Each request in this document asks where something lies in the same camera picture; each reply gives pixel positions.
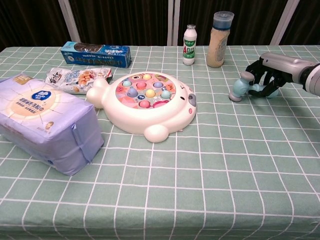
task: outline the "toothpaste box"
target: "toothpaste box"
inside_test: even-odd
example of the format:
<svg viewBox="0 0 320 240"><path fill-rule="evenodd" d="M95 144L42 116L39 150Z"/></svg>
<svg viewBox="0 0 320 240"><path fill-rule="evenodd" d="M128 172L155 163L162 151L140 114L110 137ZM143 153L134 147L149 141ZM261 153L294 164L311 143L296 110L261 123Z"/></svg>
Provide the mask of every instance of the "toothpaste box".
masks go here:
<svg viewBox="0 0 320 240"><path fill-rule="evenodd" d="M67 41L60 51L67 64L128 68L131 63L131 52L128 46Z"/></svg>
<svg viewBox="0 0 320 240"><path fill-rule="evenodd" d="M72 176L103 145L94 106L41 80L19 74L0 82L0 134Z"/></svg>

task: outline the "bottle cap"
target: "bottle cap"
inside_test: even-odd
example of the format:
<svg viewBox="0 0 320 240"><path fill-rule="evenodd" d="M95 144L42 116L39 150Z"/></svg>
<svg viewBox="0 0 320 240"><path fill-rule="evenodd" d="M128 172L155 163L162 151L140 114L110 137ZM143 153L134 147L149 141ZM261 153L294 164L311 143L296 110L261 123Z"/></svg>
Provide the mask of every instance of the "bottle cap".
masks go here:
<svg viewBox="0 0 320 240"><path fill-rule="evenodd" d="M186 26L186 28L187 28L187 29L195 29L195 28L196 28L196 25L194 25L194 24L188 24L188 25Z"/></svg>
<svg viewBox="0 0 320 240"><path fill-rule="evenodd" d="M217 11L213 16L213 27L217 30L229 30L234 16L230 11Z"/></svg>

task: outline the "green checkered tablecloth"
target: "green checkered tablecloth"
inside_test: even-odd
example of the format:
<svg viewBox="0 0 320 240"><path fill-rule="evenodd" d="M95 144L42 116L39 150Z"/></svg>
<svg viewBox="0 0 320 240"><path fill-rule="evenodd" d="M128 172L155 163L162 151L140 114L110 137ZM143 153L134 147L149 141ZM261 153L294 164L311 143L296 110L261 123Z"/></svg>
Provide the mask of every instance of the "green checkered tablecloth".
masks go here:
<svg viewBox="0 0 320 240"><path fill-rule="evenodd" d="M228 93L265 52L320 62L320 46L229 46L220 68L206 46L132 46L113 80L156 71L194 89L192 123L152 144L97 117L105 140L91 165L62 175L0 136L0 239L320 239L320 99L287 83L273 99ZM0 79L72 70L59 47L10 47Z"/></svg>

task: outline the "small white bottle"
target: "small white bottle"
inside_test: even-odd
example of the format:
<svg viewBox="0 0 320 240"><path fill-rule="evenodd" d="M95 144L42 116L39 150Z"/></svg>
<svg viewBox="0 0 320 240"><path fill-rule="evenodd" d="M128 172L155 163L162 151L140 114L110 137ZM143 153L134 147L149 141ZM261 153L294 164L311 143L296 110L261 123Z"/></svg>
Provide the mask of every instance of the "small white bottle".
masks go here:
<svg viewBox="0 0 320 240"><path fill-rule="evenodd" d="M230 11L218 11L214 14L206 56L206 64L209 67L219 68L224 64L227 40L233 19L234 14Z"/></svg>
<svg viewBox="0 0 320 240"><path fill-rule="evenodd" d="M188 24L183 35L183 63L185 65L192 65L195 62L196 41L196 25Z"/></svg>

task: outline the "dark curtain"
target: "dark curtain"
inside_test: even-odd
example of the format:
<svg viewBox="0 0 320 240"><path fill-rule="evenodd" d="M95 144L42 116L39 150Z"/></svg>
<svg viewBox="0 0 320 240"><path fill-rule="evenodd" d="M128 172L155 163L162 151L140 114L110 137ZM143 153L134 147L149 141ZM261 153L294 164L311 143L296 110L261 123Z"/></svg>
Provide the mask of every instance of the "dark curtain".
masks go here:
<svg viewBox="0 0 320 240"><path fill-rule="evenodd" d="M58 0L1 0L0 51L70 41Z"/></svg>
<svg viewBox="0 0 320 240"><path fill-rule="evenodd" d="M287 0L181 0L178 45L195 24L197 45L209 45L214 13L234 13L228 45L269 45Z"/></svg>
<svg viewBox="0 0 320 240"><path fill-rule="evenodd" d="M168 0L70 0L83 43L166 46Z"/></svg>
<svg viewBox="0 0 320 240"><path fill-rule="evenodd" d="M280 45L320 45L320 1L300 0Z"/></svg>

